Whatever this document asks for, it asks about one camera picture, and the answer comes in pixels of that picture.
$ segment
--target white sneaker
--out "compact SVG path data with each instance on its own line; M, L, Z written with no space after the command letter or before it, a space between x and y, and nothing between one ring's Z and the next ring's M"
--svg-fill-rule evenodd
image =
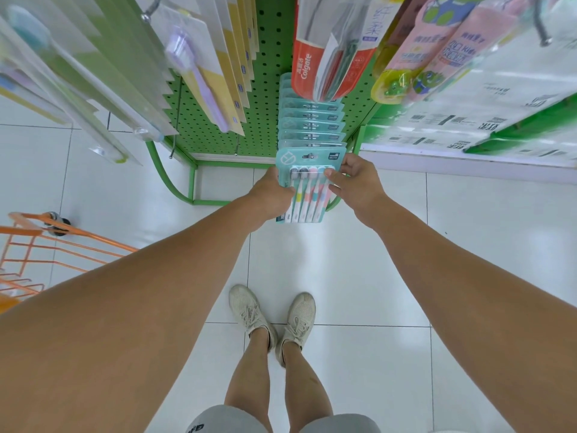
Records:
M257 328L268 330L268 351L276 346L278 335L275 327L269 324L260 310L258 299L252 291L241 284L237 284L228 292L228 305L237 322L245 327L250 337Z
M302 351L305 346L310 331L314 325L314 317L317 313L317 306L310 293L299 293L292 305L288 309L288 323L285 326L285 334L280 343L276 346L276 358L280 365L285 368L285 357L283 356L283 344L285 342L296 343Z

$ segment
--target orange shopping cart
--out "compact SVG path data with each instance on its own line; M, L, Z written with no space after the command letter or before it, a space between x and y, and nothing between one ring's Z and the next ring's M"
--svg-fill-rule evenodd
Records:
M0 257L0 313L45 290L45 284L35 283L31 278L25 276L26 268L30 268L33 264L55 264L78 272L87 272L90 269L83 269L59 261L59 256L68 254L93 263L107 264L111 258L121 258L138 250L135 247L76 228L56 212L43 214L11 212L8 217L13 221L13 225L0 226L0 234L8 235L2 257ZM118 248L123 252L118 253L86 246L64 238L74 236L86 237L94 240L97 244ZM32 255L35 249L53 250L53 258L34 259Z

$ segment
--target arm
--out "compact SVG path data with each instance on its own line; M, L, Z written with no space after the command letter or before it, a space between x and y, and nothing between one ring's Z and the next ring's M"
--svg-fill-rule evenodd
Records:
M458 247L383 191L347 154L332 190L383 240L459 364L522 431L577 431L577 309Z
M144 431L245 239L293 194L271 167L190 228L0 315L0 431Z

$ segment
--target display rack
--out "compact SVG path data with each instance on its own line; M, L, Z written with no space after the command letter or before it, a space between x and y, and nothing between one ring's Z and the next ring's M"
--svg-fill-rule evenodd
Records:
M153 142L148 142L148 150L155 167L168 189L179 199L192 205L225 205L228 201L203 200L194 197L194 177L199 166L268 168L272 164L263 163L262 158L274 158L277 146L277 122L279 103L279 78L292 69L292 38L294 35L296 0L256 0L257 24L260 52L253 61L255 80L248 93L250 108L245 108L247 123L243 129L245 137L222 133L209 122L189 88L181 78L170 83L174 94L167 96L171 109L167 110L172 124L179 131L174 140L164 140L170 150L191 166L189 194L182 194L170 181ZM356 146L356 134L362 124L366 124L379 108L371 100L372 63L364 71L356 88L343 98L346 123L345 141L349 150ZM195 159L195 154L230 155L228 161ZM235 156L254 157L255 162L234 161ZM329 204L333 208L339 199Z

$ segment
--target right hand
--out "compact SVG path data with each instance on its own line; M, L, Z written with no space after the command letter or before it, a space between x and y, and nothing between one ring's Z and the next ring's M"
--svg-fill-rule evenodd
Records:
M374 204L387 199L376 167L354 153L347 153L339 171L340 173L332 168L325 170L325 176L336 184L329 188L353 209L362 223L370 226L368 223L375 208Z

